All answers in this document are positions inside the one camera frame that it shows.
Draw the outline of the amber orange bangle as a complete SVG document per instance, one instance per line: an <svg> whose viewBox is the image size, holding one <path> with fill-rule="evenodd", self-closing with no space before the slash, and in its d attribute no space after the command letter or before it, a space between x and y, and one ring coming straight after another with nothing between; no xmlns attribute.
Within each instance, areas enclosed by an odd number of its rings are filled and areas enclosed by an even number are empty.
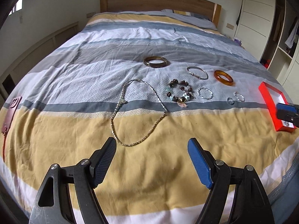
<svg viewBox="0 0 299 224"><path fill-rule="evenodd" d="M216 71L214 71L213 75L217 81L219 81L220 83L222 83L224 85L228 85L228 86L234 85L233 78L224 71L216 70Z"/></svg>

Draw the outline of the low white side cabinet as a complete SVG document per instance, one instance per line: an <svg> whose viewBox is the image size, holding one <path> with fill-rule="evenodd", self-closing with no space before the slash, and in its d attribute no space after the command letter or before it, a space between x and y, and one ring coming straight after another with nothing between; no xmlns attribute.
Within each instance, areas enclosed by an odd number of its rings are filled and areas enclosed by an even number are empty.
<svg viewBox="0 0 299 224"><path fill-rule="evenodd" d="M22 53L1 74L1 96L6 99L19 81L47 55L78 33L78 22L71 23L41 39Z"/></svg>

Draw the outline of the wooden headboard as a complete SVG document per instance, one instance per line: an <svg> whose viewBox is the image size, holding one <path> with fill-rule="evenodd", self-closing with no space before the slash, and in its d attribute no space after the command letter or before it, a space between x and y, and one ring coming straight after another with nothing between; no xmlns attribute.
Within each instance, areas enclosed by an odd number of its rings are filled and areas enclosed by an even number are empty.
<svg viewBox="0 0 299 224"><path fill-rule="evenodd" d="M215 26L219 23L221 5L208 0L100 0L100 11L159 11L163 9L197 13L209 18Z"/></svg>

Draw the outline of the window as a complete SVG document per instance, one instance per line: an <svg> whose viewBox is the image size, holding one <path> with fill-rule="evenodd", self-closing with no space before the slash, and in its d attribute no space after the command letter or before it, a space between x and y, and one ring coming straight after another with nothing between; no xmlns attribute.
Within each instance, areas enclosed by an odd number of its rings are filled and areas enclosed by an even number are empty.
<svg viewBox="0 0 299 224"><path fill-rule="evenodd" d="M13 13L20 11L23 7L23 0L18 0L12 10L9 13L9 16L12 15Z"/></svg>

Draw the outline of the hanging striped shirt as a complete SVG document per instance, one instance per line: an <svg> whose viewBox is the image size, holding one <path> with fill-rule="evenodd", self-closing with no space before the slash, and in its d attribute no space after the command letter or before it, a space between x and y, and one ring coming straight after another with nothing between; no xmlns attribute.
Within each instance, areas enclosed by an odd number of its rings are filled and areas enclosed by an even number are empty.
<svg viewBox="0 0 299 224"><path fill-rule="evenodd" d="M293 46L293 43L295 41L295 36L297 34L297 30L298 30L298 17L295 17L295 19L291 25L291 28L289 30L288 37L287 37L286 41L284 42L284 44L286 45L286 47L288 49L291 49Z"/></svg>

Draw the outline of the white wardrobe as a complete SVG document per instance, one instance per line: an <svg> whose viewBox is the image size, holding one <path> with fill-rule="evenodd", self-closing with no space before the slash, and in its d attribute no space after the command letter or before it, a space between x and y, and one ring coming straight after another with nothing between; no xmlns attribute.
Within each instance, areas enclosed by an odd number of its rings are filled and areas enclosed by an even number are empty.
<svg viewBox="0 0 299 224"><path fill-rule="evenodd" d="M291 49L284 42L298 17L287 0L243 0L235 36L258 62L258 69L279 82L298 103L298 30ZM262 59L270 59L265 68Z"/></svg>

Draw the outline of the grey-blue pillow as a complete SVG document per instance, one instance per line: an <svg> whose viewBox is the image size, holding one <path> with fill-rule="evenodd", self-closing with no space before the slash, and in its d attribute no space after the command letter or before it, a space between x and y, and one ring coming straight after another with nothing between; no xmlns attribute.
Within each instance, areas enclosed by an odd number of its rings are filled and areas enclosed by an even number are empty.
<svg viewBox="0 0 299 224"><path fill-rule="evenodd" d="M179 10L171 10L171 9L164 9L161 10L167 16L180 20L182 22L186 22L197 27L205 28L205 29L212 29L217 31L216 25L207 17L201 14L192 13L192 12L185 12Z"/></svg>

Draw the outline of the red jewelry box tray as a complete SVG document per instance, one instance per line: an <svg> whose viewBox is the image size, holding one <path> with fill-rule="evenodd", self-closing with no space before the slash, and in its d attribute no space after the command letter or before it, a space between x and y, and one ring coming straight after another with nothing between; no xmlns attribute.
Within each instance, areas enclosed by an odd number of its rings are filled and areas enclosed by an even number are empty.
<svg viewBox="0 0 299 224"><path fill-rule="evenodd" d="M278 103L290 104L286 100L286 97L284 96L283 92L266 82L262 82L259 85L258 89L261 93L261 96L263 97L263 100L266 103L266 107L270 113L275 130L286 131L289 133L294 132L298 128L298 122L283 121L278 119L276 116L276 105Z"/></svg>

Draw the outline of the striped duvet cover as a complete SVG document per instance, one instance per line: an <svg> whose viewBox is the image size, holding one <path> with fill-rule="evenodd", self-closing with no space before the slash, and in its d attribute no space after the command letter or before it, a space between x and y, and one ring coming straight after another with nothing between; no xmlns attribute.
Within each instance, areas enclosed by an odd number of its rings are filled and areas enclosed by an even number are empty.
<svg viewBox="0 0 299 224"><path fill-rule="evenodd" d="M166 58L150 68L143 59ZM204 69L198 80L187 67ZM220 83L214 71L229 74ZM193 223L208 195L187 152L196 138L230 166L252 165L276 223L298 204L298 131L276 131L258 89L282 85L212 29L163 12L103 13L33 67L1 108L22 96L6 139L1 182L29 216L53 163L89 157L110 136L120 143L95 190L110 223Z"/></svg>

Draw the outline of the thin silver bangle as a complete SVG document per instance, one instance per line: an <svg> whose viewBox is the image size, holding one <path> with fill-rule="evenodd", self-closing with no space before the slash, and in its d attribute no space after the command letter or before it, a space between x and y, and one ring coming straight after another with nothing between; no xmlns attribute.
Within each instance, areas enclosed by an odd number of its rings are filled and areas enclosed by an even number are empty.
<svg viewBox="0 0 299 224"><path fill-rule="evenodd" d="M198 80L207 80L209 78L207 72L200 67L189 66L187 67L187 72Z"/></svg>

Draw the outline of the beige wall switch plate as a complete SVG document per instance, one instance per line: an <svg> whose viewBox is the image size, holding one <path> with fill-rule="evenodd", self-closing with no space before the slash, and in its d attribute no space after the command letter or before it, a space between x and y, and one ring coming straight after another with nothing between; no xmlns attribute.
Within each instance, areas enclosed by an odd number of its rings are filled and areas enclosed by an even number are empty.
<svg viewBox="0 0 299 224"><path fill-rule="evenodd" d="M228 29L234 30L234 26L231 25L231 24L229 24L229 23L226 24L226 27L227 27Z"/></svg>

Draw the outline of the red object in wardrobe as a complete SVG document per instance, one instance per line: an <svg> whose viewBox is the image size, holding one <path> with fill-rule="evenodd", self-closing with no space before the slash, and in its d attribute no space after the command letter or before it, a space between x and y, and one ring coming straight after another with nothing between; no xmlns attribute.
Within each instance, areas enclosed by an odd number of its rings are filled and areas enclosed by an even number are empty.
<svg viewBox="0 0 299 224"><path fill-rule="evenodd" d="M262 59L262 60L261 60L261 64L262 64L265 68L268 68L268 67L269 67L270 62L271 62L270 59L267 59L267 60Z"/></svg>

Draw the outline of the dark brown bangle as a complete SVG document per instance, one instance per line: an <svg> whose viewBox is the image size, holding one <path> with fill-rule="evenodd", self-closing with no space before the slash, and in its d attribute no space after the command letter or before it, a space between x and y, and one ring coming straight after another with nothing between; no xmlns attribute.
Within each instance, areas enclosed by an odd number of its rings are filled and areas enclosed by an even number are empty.
<svg viewBox="0 0 299 224"><path fill-rule="evenodd" d="M145 57L143 59L143 63L145 66L150 68L163 68L170 64L166 58L159 56Z"/></svg>

